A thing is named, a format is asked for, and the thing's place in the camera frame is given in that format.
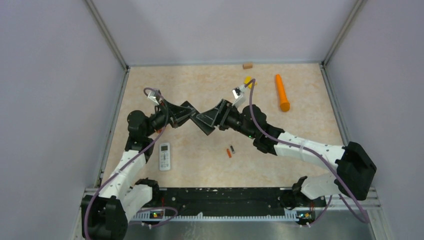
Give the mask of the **black remote control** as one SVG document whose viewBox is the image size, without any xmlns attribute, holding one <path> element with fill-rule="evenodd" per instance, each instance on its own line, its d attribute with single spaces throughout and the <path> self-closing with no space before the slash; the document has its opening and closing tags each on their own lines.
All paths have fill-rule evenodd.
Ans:
<svg viewBox="0 0 424 240">
<path fill-rule="evenodd" d="M 199 113 L 195 112 L 190 116 L 190 119 L 194 122 L 194 124 L 199 127 L 199 129 L 206 134 L 207 136 L 209 136 L 214 130 L 214 127 L 210 127 L 208 125 L 206 125 L 204 122 L 200 121 L 199 119 L 197 119 L 197 115 Z"/>
</svg>

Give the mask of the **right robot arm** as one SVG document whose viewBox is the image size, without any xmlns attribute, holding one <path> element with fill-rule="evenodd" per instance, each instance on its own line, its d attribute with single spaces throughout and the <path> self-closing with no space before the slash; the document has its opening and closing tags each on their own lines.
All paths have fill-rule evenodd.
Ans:
<svg viewBox="0 0 424 240">
<path fill-rule="evenodd" d="M 232 129 L 252 139 L 262 153 L 296 158 L 329 170 L 316 177 L 303 176 L 292 186 L 293 200 L 299 206 L 324 195 L 343 194 L 364 201 L 377 171 L 359 143 L 330 145 L 301 138 L 267 123 L 266 114 L 255 104 L 238 111 L 223 99 L 214 108 L 196 114 L 194 121 L 207 135 L 215 128 Z"/>
</svg>

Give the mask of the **white remote control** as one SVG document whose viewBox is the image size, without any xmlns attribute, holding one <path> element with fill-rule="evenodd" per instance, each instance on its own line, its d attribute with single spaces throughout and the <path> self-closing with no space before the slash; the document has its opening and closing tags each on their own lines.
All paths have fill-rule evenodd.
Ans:
<svg viewBox="0 0 424 240">
<path fill-rule="evenodd" d="M 159 146 L 159 170 L 169 171 L 171 169 L 171 145 L 162 143 Z"/>
</svg>

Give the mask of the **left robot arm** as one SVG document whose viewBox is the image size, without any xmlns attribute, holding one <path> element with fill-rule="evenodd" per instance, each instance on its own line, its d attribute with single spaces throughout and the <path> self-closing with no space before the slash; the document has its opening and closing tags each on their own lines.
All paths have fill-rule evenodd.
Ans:
<svg viewBox="0 0 424 240">
<path fill-rule="evenodd" d="M 150 116 L 141 110 L 128 114 L 128 138 L 119 163 L 94 194 L 87 194 L 81 200 L 84 239 L 122 240 L 138 211 L 145 204 L 154 207 L 160 202 L 161 194 L 150 181 L 133 184 L 153 153 L 156 140 L 151 135 L 157 131 L 163 133 L 167 125 L 178 128 L 195 113 L 188 101 L 175 105 L 161 100 Z"/>
</svg>

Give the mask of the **orange battery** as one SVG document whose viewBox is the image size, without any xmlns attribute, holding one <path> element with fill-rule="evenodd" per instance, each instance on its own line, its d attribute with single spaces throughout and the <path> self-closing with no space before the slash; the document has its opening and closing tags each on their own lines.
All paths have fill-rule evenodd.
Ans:
<svg viewBox="0 0 424 240">
<path fill-rule="evenodd" d="M 232 158 L 231 151 L 230 151 L 228 148 L 226 149 L 226 152 L 227 152 L 228 157 L 229 157 L 229 158 Z"/>
</svg>

